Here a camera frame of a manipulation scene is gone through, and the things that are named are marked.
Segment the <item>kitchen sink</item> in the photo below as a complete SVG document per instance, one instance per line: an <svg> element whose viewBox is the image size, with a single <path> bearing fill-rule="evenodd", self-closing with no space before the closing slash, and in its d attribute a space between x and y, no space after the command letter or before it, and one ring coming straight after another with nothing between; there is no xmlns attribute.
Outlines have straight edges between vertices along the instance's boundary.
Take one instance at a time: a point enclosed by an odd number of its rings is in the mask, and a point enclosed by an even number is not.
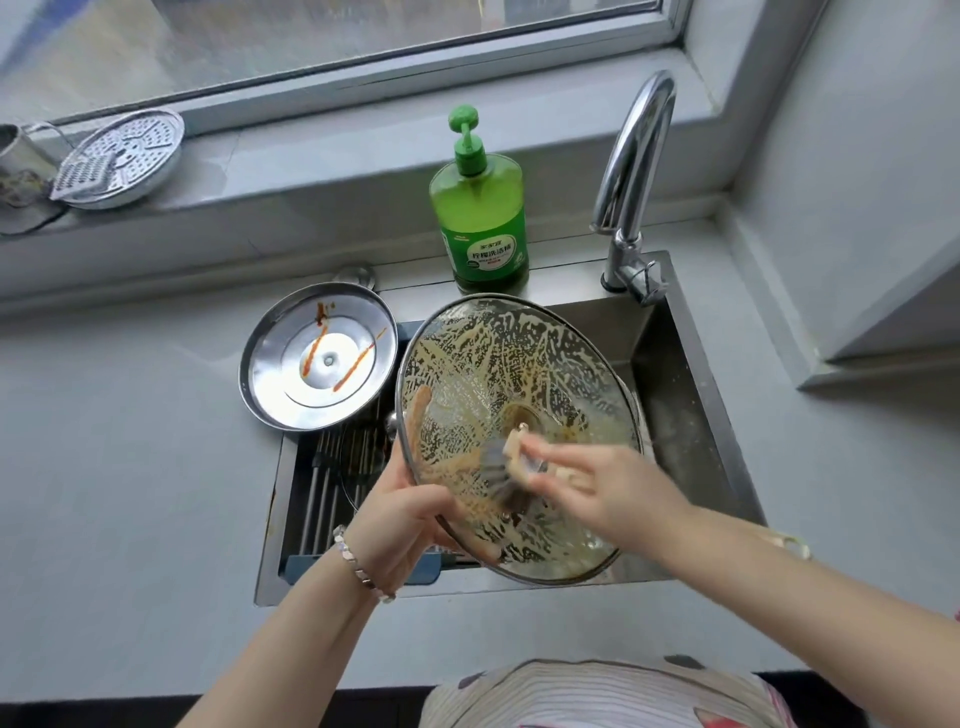
<svg viewBox="0 0 960 728"><path fill-rule="evenodd" d="M660 263L668 283L665 297L657 303L640 306L627 295L608 295L598 281L596 299L549 307L593 342L634 393L654 458L687 497L696 505L765 523L669 256L651 257ZM401 340L409 339L416 323L398 328ZM339 428L284 435L256 604L279 603L303 568L327 548L333 525L348 520L350 502L362 500L375 479L389 452L381 424L391 409L392 383L386 389L367 410ZM330 470L324 469L331 453L347 464L336 470L332 479L337 483L330 487L326 482L324 487L323 481L331 480ZM669 577L656 565L624 554L586 583L663 578ZM542 587L515 582L470 559L446 554L436 581L407 586L399 596L537 588Z"/></svg>

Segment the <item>glass pane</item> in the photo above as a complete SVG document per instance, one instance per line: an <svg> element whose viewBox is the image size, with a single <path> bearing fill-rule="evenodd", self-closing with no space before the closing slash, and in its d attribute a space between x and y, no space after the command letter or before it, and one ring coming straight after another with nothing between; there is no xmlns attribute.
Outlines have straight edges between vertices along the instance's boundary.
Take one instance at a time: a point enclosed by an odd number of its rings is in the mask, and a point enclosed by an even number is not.
<svg viewBox="0 0 960 728"><path fill-rule="evenodd" d="M659 0L0 0L2 121L59 119Z"/></svg>

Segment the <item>green dish soap bottle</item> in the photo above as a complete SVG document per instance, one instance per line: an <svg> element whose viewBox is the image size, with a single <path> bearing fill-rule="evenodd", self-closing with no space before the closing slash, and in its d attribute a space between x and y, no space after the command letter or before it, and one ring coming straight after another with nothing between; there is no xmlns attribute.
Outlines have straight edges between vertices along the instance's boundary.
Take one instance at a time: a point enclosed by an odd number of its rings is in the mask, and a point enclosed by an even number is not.
<svg viewBox="0 0 960 728"><path fill-rule="evenodd" d="M453 145L454 161L430 182L430 202L460 290L514 291L530 273L523 173L509 157L484 151L471 133L479 122L471 106L450 113L450 129L462 136Z"/></svg>

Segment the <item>woman's right hand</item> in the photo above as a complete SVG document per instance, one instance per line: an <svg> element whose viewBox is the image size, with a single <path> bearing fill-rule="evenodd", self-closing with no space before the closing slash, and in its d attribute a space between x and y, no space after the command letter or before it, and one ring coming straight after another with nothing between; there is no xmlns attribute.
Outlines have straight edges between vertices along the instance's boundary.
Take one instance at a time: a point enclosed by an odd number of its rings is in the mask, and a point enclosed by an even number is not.
<svg viewBox="0 0 960 728"><path fill-rule="evenodd" d="M520 446L532 457L590 476L593 493L547 473L531 475L528 487L615 546L660 562L688 528L693 506L666 473L635 450L550 445L531 434L523 436Z"/></svg>

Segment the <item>stainless steel sink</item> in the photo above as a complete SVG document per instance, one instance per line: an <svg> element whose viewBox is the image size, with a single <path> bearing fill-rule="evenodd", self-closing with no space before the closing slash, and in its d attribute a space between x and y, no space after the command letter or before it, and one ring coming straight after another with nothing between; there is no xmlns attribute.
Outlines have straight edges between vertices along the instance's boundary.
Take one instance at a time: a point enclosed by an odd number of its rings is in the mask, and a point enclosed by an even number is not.
<svg viewBox="0 0 960 728"><path fill-rule="evenodd" d="M753 484L669 256L658 253L650 257L660 263L668 285L665 297L657 303L640 306L627 295L607 296L598 283L598 298L551 306L551 309L586 335L636 394L657 462L690 500L697 505L764 523ZM304 493L298 493L298 489L303 491L306 487L305 482L298 488L293 476L299 444L296 436L284 437L257 581L255 602L261 606L277 604L290 588L283 570L290 545L300 537L298 532L291 532L291 524L303 522L302 509L309 500ZM655 565L625 554L588 583L663 578L668 575ZM459 568L443 570L440 578L431 585L405 587L399 595L535 588L490 570Z"/></svg>

